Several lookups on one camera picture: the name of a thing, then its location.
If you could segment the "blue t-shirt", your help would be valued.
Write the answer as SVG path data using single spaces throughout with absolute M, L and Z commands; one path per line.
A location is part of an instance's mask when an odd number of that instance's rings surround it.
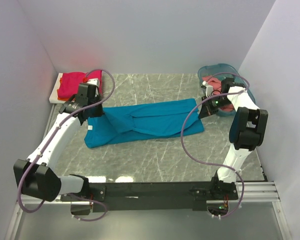
M 151 139 L 181 136 L 187 115 L 196 106 L 193 98 L 130 106 L 105 107 L 101 117 L 90 117 L 85 145 L 97 148 Z

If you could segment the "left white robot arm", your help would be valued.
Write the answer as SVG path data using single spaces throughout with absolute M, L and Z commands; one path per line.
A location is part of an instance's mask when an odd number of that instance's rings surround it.
M 89 197 L 87 177 L 75 174 L 58 176 L 55 168 L 66 145 L 82 124 L 88 118 L 104 114 L 100 100 L 97 82 L 79 84 L 77 94 L 60 107 L 53 126 L 37 149 L 26 160 L 15 162 L 13 171 L 21 194 L 47 202 L 65 194 L 72 194 L 78 201 Z

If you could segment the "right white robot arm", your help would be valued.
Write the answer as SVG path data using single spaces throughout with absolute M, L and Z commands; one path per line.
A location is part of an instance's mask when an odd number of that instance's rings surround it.
M 202 97 L 205 102 L 201 104 L 200 119 L 217 114 L 227 105 L 232 105 L 235 110 L 229 130 L 229 151 L 209 187 L 211 197 L 220 200 L 236 192 L 237 172 L 251 152 L 263 143 L 269 114 L 255 104 L 245 84 L 235 82 L 234 77 L 221 81 L 220 94 L 212 96 Z

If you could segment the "folded magenta t-shirt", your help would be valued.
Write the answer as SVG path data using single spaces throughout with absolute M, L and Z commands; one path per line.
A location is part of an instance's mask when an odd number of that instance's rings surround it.
M 78 87 L 81 83 L 85 83 L 87 79 L 99 78 L 102 81 L 102 71 L 95 70 L 88 74 L 85 72 L 68 72 L 63 73 L 62 82 L 68 84 L 69 93 L 72 95 L 77 94 Z

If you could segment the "salmon pink t-shirt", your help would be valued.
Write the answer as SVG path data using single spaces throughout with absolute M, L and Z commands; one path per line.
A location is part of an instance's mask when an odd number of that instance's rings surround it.
M 213 86 L 212 95 L 217 95 L 221 93 L 222 81 L 217 79 L 216 77 L 212 77 L 211 75 L 202 77 L 202 81 L 208 82 L 211 86 Z M 225 105 L 220 108 L 221 111 L 226 113 L 230 113 L 234 110 L 232 104 Z

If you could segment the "folded white t-shirt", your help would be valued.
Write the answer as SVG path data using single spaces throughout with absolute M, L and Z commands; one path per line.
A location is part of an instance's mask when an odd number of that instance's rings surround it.
M 63 104 L 65 102 L 64 100 L 58 99 L 58 92 L 57 92 L 57 90 L 60 88 L 60 79 L 62 76 L 63 76 L 63 73 L 59 73 L 57 76 L 57 79 L 54 83 L 52 92 L 49 96 L 49 102 L 51 104 Z

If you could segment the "black base beam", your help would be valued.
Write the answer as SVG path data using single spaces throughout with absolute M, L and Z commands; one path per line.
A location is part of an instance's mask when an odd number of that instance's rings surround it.
M 87 196 L 109 211 L 179 210 L 206 211 L 208 201 L 237 200 L 234 183 L 225 188 L 213 181 L 90 183 Z

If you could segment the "aluminium frame rail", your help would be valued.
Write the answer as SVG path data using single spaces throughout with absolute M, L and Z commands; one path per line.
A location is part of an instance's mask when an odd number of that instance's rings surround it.
M 7 240 L 119 240 L 132 233 L 134 240 L 176 240 L 191 235 L 194 240 L 211 240 L 212 231 L 222 227 L 219 240 L 290 240 L 292 234 L 274 182 L 238 184 L 243 200 L 235 214 L 212 219 L 206 211 L 190 209 L 109 211 L 100 221 L 86 223 L 73 218 L 71 207 L 87 202 L 56 199 L 33 214 L 19 206 L 14 212 Z

